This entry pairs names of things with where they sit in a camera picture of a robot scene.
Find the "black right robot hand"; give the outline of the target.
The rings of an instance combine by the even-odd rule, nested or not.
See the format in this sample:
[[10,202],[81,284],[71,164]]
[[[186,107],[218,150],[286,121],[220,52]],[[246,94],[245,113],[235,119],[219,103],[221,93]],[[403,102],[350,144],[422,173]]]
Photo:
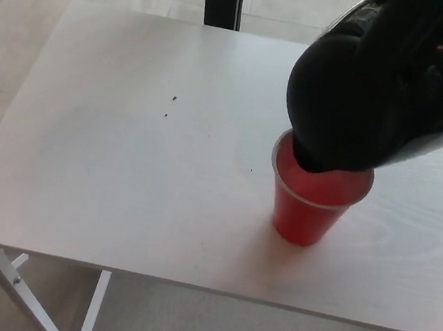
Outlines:
[[443,131],[443,0],[373,0],[356,60],[412,120]]

